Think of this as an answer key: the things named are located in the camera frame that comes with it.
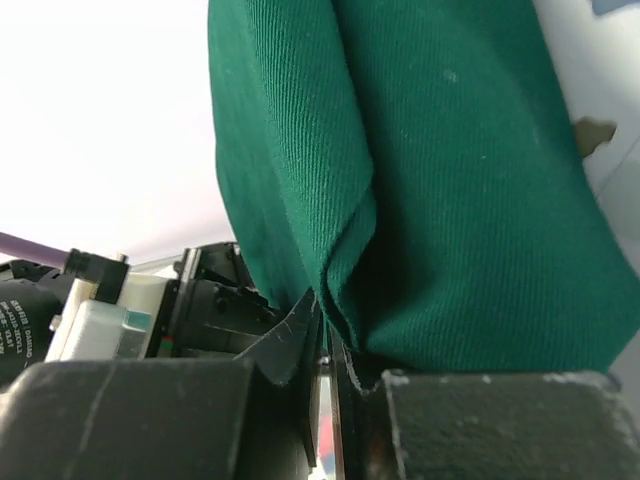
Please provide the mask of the dark green surgical cloth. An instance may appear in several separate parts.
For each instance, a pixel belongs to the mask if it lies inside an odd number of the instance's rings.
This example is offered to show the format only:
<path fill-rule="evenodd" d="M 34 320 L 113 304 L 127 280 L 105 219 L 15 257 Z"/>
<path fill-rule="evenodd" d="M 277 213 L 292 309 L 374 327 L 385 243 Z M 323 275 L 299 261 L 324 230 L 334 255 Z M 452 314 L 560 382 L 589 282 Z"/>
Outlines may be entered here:
<path fill-rule="evenodd" d="M 639 282 L 528 1 L 213 1 L 217 178 L 260 292 L 426 371 L 609 369 Z"/>

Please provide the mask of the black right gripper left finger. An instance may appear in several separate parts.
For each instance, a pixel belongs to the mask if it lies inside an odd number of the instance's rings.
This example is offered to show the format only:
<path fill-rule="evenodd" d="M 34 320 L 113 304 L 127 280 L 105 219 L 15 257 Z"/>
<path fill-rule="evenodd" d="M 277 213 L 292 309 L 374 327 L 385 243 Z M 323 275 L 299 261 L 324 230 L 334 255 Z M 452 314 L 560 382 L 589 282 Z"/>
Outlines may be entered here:
<path fill-rule="evenodd" d="M 253 361 L 289 402 L 311 468 L 318 448 L 322 345 L 322 311 L 314 291 L 307 289 L 276 326 L 235 356 Z"/>

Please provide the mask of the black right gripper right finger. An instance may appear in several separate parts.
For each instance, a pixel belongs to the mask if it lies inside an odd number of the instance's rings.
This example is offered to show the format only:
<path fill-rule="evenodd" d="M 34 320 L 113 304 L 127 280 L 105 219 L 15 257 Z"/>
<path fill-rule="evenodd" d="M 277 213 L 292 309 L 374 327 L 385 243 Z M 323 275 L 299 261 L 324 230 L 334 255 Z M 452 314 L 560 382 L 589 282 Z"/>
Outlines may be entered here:
<path fill-rule="evenodd" d="M 395 451 L 382 362 L 352 352 L 327 330 L 336 477 L 396 479 Z"/>

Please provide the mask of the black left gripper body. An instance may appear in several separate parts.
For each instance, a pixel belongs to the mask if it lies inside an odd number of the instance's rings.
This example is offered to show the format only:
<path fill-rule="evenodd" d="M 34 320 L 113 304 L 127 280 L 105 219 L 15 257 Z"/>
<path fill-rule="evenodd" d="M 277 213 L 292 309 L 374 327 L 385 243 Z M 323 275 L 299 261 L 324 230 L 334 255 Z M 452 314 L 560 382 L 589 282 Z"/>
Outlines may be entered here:
<path fill-rule="evenodd" d="M 257 292 L 234 242 L 188 248 L 173 270 L 154 324 L 157 358 L 235 356 L 285 317 Z"/>

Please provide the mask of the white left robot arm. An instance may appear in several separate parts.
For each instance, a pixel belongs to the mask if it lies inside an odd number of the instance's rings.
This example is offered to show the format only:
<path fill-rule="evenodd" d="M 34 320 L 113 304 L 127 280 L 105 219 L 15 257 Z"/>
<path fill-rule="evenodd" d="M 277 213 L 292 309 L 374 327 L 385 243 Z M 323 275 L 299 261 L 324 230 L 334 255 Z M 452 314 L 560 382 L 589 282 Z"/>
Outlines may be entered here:
<path fill-rule="evenodd" d="M 186 275 L 129 273 L 116 304 L 77 302 L 61 342 L 73 277 L 26 260 L 3 264 L 2 384 L 44 361 L 232 358 L 284 318 L 255 290 L 235 244 L 204 247 L 191 261 Z"/>

